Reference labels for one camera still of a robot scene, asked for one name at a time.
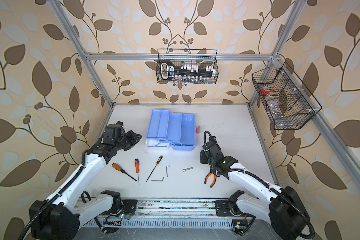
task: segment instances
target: screwdriver handle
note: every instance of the screwdriver handle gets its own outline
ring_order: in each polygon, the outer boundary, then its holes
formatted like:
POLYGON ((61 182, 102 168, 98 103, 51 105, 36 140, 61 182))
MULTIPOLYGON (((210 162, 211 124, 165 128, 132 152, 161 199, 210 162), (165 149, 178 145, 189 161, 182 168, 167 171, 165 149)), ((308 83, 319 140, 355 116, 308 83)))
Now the screwdriver handle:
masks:
POLYGON ((139 170, 139 160, 136 158, 135 159, 135 167, 136 167, 136 173, 139 173, 140 172, 140 170, 139 170))
POLYGON ((156 162, 156 165, 158 165, 158 163, 161 161, 162 158, 163 158, 163 156, 158 157, 158 161, 156 162))
POLYGON ((122 168, 121 168, 118 164, 116 164, 116 163, 112 164, 112 166, 113 166, 114 169, 116 169, 116 170, 118 170, 118 171, 121 171, 121 169, 122 169, 122 168))

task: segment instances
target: wire basket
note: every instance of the wire basket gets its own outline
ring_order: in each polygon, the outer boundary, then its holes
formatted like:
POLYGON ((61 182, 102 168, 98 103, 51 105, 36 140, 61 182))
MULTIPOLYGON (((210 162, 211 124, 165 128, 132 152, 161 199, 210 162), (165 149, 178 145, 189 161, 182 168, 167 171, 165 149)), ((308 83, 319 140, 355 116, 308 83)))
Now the wire basket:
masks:
POLYGON ((290 68, 268 67, 252 74, 253 85, 271 120, 274 129, 301 129, 322 108, 308 87, 296 86, 288 76, 290 68), (312 106, 304 97, 312 96, 319 108, 312 106))
POLYGON ((216 84, 217 50, 158 49, 156 76, 158 83, 216 84))

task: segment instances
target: pliers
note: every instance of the pliers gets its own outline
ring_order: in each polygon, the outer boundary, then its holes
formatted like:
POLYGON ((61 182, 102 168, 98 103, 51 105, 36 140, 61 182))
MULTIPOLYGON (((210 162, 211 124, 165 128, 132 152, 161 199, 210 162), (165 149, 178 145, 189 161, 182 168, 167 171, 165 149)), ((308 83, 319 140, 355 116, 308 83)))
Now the pliers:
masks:
POLYGON ((213 182, 212 184, 209 186, 209 187, 213 187, 213 185, 215 185, 215 182, 216 182, 216 175, 212 172, 208 173, 208 175, 205 177, 205 180, 204 180, 204 184, 206 184, 206 181, 208 180, 209 176, 213 174, 213 182))

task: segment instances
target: orange pliers handle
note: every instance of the orange pliers handle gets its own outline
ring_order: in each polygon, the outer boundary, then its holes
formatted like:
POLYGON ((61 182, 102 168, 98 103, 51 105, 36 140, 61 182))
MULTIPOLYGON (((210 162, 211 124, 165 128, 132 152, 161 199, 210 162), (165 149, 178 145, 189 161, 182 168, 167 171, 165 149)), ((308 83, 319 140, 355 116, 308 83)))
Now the orange pliers handle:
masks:
POLYGON ((209 187, 213 187, 213 185, 215 185, 215 182, 216 182, 216 175, 214 175, 213 173, 208 173, 208 175, 205 177, 205 180, 204 180, 204 184, 206 184, 206 181, 208 180, 208 178, 209 178, 209 176, 210 175, 213 175, 213 182, 212 182, 212 184, 209 186, 209 187))

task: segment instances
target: screwdriver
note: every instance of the screwdriver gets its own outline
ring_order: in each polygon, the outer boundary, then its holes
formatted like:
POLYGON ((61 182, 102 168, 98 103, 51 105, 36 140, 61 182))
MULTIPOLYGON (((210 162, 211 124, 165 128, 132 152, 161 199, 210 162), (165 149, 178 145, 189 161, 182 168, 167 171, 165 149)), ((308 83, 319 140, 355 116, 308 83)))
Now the screwdriver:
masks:
POLYGON ((139 180, 139 160, 136 158, 135 159, 135 167, 136 167, 136 173, 137 173, 137 180, 138 180, 138 182, 139 182, 139 186, 140 186, 140 180, 139 180))
MULTIPOLYGON (((158 163, 161 161, 162 158, 163 158, 163 156, 159 156, 159 157, 158 157, 158 160, 157 160, 157 162, 156 162, 156 165, 155 165, 155 167, 154 167, 154 170, 155 170, 156 166, 158 165, 158 163)), ((154 172, 154 170, 152 170, 151 174, 148 176, 148 178, 147 178, 147 180, 146 180, 145 182, 148 181, 149 177, 152 175, 152 173, 154 172)))
POLYGON ((124 169, 122 169, 118 164, 114 163, 114 164, 112 164, 112 166, 113 166, 114 169, 116 169, 116 170, 118 170, 118 171, 120 171, 120 172, 122 172, 122 173, 124 173, 124 174, 126 174, 126 175, 128 175, 128 176, 130 176, 130 178, 132 178, 133 180, 135 180, 135 181, 137 182, 136 179, 134 179, 131 175, 129 175, 128 173, 126 173, 126 172, 124 171, 124 169))

